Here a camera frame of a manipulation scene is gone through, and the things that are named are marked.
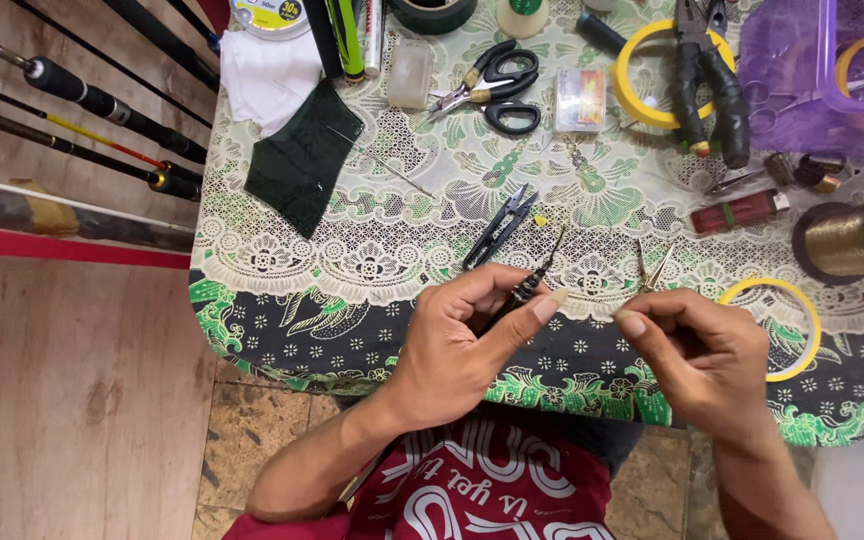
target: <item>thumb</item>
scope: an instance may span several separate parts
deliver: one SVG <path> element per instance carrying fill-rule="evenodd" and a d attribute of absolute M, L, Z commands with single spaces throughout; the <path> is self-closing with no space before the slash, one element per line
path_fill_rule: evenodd
<path fill-rule="evenodd" d="M 612 318 L 615 319 L 622 336 L 642 354 L 642 359 L 652 368 L 665 393 L 675 393 L 684 387 L 689 363 L 682 358 L 666 333 L 652 319 L 630 309 L 620 309 Z"/>
<path fill-rule="evenodd" d="M 569 289 L 562 287 L 499 319 L 475 343 L 480 355 L 500 363 L 508 361 L 516 350 L 549 322 L 568 296 Z"/>

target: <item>forearm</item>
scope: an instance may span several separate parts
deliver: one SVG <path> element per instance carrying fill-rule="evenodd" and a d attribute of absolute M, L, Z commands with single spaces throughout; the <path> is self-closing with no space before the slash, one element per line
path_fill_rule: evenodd
<path fill-rule="evenodd" d="M 713 442 L 719 501 L 732 540 L 833 540 L 818 499 L 799 480 L 771 415 L 742 444 Z"/>
<path fill-rule="evenodd" d="M 322 517 L 355 474 L 402 433 L 381 396 L 360 401 L 269 458 L 246 512 L 270 523 Z"/>

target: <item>hand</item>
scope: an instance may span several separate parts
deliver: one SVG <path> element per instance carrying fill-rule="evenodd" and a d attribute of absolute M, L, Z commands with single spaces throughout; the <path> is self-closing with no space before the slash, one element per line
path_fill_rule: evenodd
<path fill-rule="evenodd" d="M 569 289 L 540 283 L 528 303 L 481 330 L 531 272 L 489 263 L 418 296 L 395 371 L 373 396 L 395 411 L 402 433 L 465 416 L 512 354 L 558 311 Z"/>
<path fill-rule="evenodd" d="M 765 401 L 769 339 L 752 313 L 675 289 L 636 296 L 614 318 L 682 420 L 746 452 L 771 444 L 763 438 L 777 432 Z"/>

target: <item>red lighter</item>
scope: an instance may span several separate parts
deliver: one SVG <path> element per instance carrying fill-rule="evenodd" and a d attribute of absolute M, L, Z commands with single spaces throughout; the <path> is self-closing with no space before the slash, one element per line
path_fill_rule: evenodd
<path fill-rule="evenodd" d="M 708 208 L 695 210 L 689 217 L 692 218 L 695 232 L 704 235 L 731 229 L 737 225 L 746 225 L 788 208 L 789 201 L 785 193 L 780 193 L 777 189 L 766 189 L 741 199 L 720 202 Z"/>

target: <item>batik tablecloth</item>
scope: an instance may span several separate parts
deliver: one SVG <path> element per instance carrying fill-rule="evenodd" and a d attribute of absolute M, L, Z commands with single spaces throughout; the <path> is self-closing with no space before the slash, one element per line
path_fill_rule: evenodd
<path fill-rule="evenodd" d="M 670 19 L 674 2 L 620 2 L 605 17 L 630 36 Z M 729 4 L 728 41 L 758 2 Z M 522 100 L 538 105 L 541 124 L 522 137 L 495 132 L 466 106 L 436 123 L 424 111 L 389 107 L 385 75 L 337 82 L 366 129 L 358 142 L 432 190 L 429 199 L 361 153 L 351 153 L 328 209 L 310 240 L 243 190 L 258 126 L 233 122 L 223 90 L 209 145 L 190 295 L 213 347 L 244 369 L 298 390 L 366 394 L 394 369 L 414 301 L 425 287 L 454 278 L 476 238 L 523 184 L 538 190 L 534 214 L 494 258 L 541 264 L 560 227 L 568 227 L 546 280 L 568 287 L 561 312 L 499 374 L 486 399 L 522 407 L 673 424 L 654 374 L 608 324 L 641 281 L 637 240 L 650 268 L 676 243 L 660 289 L 690 288 L 710 298 L 750 276 L 800 287 L 822 315 L 822 349 L 808 371 L 769 384 L 769 405 L 786 439 L 844 445 L 864 438 L 864 278 L 823 286 L 792 257 L 790 236 L 802 212 L 828 200 L 864 203 L 864 162 L 834 197 L 792 190 L 793 208 L 764 225 L 698 238 L 689 213 L 722 174 L 721 159 L 683 155 L 666 132 L 619 129 L 626 113 L 609 89 L 607 129 L 551 133 L 556 68 L 608 68 L 611 59 L 574 30 L 580 3 L 552 0 L 549 22 L 521 46 L 538 55 L 538 81 Z M 487 48 L 505 40 L 496 2 L 480 0 L 460 30 L 414 35 L 389 17 L 384 70 L 400 38 L 426 40 L 433 89 L 451 89 Z M 646 48 L 630 76 L 640 96 L 665 97 L 671 56 Z M 760 288 L 740 296 L 772 338 L 770 368 L 805 348 L 804 315 L 783 293 Z"/>

